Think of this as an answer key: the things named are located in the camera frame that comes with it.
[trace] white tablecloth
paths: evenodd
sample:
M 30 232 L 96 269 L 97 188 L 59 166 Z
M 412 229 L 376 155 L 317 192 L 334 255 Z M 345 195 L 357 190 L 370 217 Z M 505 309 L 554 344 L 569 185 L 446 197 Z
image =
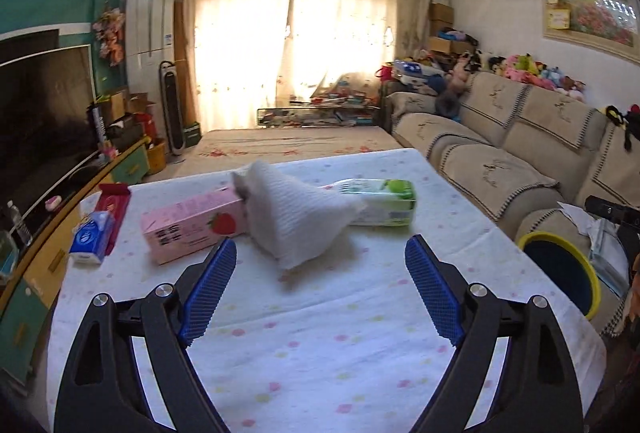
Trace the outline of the white tablecloth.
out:
M 410 229 L 349 227 L 323 256 L 291 273 L 280 271 L 248 236 L 236 238 L 236 271 L 204 337 L 188 349 L 231 431 L 409 431 L 453 353 L 436 333 L 404 266 L 404 244 L 417 233 L 441 260 L 498 297 L 549 299 L 574 361 L 583 409 L 588 408 L 604 374 L 604 344 L 577 307 L 416 150 L 276 167 L 317 186 L 353 177 L 406 178 L 417 191 L 417 212 Z M 207 254 L 158 267 L 140 233 L 141 214 L 229 181 L 228 172 L 216 172 L 132 187 L 111 256 L 100 267 L 68 267 L 48 350 L 52 424 L 66 356 L 92 296 L 143 297 Z M 89 197 L 82 209 L 91 210 L 96 201 L 97 195 Z M 171 426 L 143 341 L 135 347 L 154 418 Z M 506 340 L 499 340 L 470 424 L 486 416 L 505 349 Z

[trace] green drawer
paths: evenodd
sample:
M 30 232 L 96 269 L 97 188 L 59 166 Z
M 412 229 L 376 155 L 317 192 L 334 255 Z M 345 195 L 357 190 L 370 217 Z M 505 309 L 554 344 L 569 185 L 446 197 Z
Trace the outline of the green drawer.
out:
M 0 368 L 23 384 L 47 312 L 36 292 L 21 279 L 0 321 Z
M 140 146 L 111 171 L 114 182 L 128 185 L 139 184 L 142 177 L 149 171 L 149 161 L 146 159 L 146 148 Z

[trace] framed painting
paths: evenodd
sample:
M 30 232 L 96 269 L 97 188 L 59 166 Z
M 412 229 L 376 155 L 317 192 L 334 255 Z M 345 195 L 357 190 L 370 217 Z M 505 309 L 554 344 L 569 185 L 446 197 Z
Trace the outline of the framed painting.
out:
M 556 4 L 542 1 L 545 38 L 597 48 L 640 63 L 636 0 L 558 0 Z M 553 10 L 569 11 L 568 28 L 550 27 Z

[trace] silver screw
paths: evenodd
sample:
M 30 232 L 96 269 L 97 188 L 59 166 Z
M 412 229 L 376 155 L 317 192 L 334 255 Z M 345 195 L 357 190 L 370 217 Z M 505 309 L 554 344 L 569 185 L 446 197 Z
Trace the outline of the silver screw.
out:
M 97 307 L 101 307 L 102 305 L 106 304 L 107 301 L 109 301 L 109 296 L 107 294 L 98 294 L 94 298 L 94 305 Z
M 542 296 L 533 296 L 533 304 L 538 308 L 545 308 L 548 305 Z
M 156 287 L 156 296 L 166 298 L 171 292 L 174 291 L 174 286 L 169 283 L 162 283 Z
M 471 288 L 469 290 L 471 291 L 471 294 L 478 298 L 483 298 L 484 296 L 486 296 L 486 287 L 479 283 L 474 283 L 473 285 L 471 285 Z

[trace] dark red package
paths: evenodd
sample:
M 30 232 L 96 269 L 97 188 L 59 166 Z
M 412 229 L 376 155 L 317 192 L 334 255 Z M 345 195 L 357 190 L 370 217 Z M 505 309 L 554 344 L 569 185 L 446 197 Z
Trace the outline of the dark red package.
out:
M 102 194 L 94 210 L 108 210 L 115 220 L 107 244 L 106 255 L 109 256 L 111 251 L 113 251 L 113 247 L 116 245 L 118 231 L 122 225 L 122 220 L 124 220 L 129 199 L 131 198 L 131 191 L 126 184 L 100 184 L 98 187 L 102 191 Z

